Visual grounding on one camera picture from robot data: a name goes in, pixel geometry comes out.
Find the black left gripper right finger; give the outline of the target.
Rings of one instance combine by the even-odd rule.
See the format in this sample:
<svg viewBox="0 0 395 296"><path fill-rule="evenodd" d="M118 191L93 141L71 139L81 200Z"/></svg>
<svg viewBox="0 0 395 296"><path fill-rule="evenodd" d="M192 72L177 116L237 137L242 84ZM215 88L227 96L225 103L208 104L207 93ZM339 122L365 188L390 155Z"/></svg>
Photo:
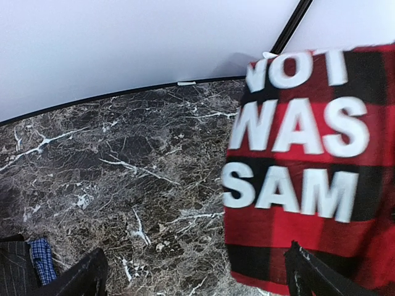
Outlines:
<svg viewBox="0 0 395 296"><path fill-rule="evenodd" d="M376 295L331 269L295 240L284 256L286 282L291 296Z"/></svg>

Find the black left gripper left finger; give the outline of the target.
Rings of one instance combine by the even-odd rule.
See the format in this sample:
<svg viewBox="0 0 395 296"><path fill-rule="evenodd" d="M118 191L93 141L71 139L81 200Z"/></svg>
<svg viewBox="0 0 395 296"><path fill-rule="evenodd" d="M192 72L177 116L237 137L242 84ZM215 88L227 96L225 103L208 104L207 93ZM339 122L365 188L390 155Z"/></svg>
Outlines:
<svg viewBox="0 0 395 296"><path fill-rule="evenodd" d="M78 263L49 284L29 295L39 296L106 296L108 261L102 248L87 253Z"/></svg>

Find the red black plaid shirt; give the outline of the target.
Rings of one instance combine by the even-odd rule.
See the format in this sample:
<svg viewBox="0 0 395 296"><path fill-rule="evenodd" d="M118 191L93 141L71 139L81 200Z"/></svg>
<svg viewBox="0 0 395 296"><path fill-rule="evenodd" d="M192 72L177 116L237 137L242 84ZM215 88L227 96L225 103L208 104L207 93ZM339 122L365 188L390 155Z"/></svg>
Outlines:
<svg viewBox="0 0 395 296"><path fill-rule="evenodd" d="M292 242L394 294L394 46L250 63L222 169L232 277L288 295Z"/></svg>

